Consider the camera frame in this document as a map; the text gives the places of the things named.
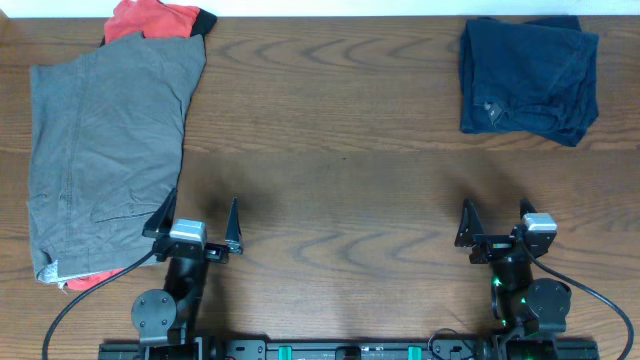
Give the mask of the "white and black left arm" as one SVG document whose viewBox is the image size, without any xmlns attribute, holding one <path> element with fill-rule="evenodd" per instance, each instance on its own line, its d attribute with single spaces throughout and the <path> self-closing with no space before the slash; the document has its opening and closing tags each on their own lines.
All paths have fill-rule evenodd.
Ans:
<svg viewBox="0 0 640 360">
<path fill-rule="evenodd" d="M 176 202 L 173 189 L 143 227 L 142 235 L 154 240 L 151 254 L 159 262 L 168 261 L 169 267 L 164 287 L 144 292 L 132 306 L 132 322 L 139 334 L 136 359 L 204 360 L 223 354 L 194 328 L 208 267 L 225 264 L 231 254 L 244 251 L 238 200 L 232 200 L 222 244 L 207 240 L 205 223 L 176 220 Z"/>
</svg>

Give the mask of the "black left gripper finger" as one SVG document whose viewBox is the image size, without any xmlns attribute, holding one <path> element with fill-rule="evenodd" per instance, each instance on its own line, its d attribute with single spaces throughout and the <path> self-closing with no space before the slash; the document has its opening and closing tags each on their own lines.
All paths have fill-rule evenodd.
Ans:
<svg viewBox="0 0 640 360">
<path fill-rule="evenodd" d="M 176 202 L 177 189 L 173 188 L 162 205 L 144 224 L 142 231 L 143 237 L 158 239 L 169 235 L 173 225 Z"/>
<path fill-rule="evenodd" d="M 233 198 L 233 201 L 231 204 L 226 233 L 225 233 L 225 243 L 230 253 L 242 254 L 244 251 L 242 232 L 241 232 L 241 227 L 239 222 L 237 197 Z"/>
</svg>

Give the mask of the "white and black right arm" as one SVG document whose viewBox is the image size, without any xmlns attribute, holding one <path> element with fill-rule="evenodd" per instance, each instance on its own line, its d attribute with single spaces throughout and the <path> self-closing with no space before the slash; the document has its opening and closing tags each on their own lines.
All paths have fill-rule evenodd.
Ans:
<svg viewBox="0 0 640 360">
<path fill-rule="evenodd" d="M 548 213 L 520 202 L 520 222 L 506 235 L 491 235 L 473 202 L 463 201 L 454 245 L 471 250 L 472 264 L 492 272 L 491 309 L 503 328 L 477 346 L 480 359 L 558 359 L 557 336 L 566 331 L 571 290 L 551 278 L 535 278 L 532 264 L 546 254 L 558 225 Z"/>
</svg>

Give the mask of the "dark blue shorts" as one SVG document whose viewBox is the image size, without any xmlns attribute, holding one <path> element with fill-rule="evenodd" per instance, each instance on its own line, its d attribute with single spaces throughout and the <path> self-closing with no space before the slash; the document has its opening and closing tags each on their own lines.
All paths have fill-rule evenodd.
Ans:
<svg viewBox="0 0 640 360">
<path fill-rule="evenodd" d="M 467 20 L 459 50 L 461 132 L 527 132 L 577 146 L 599 116 L 598 45 L 575 16 Z"/>
</svg>

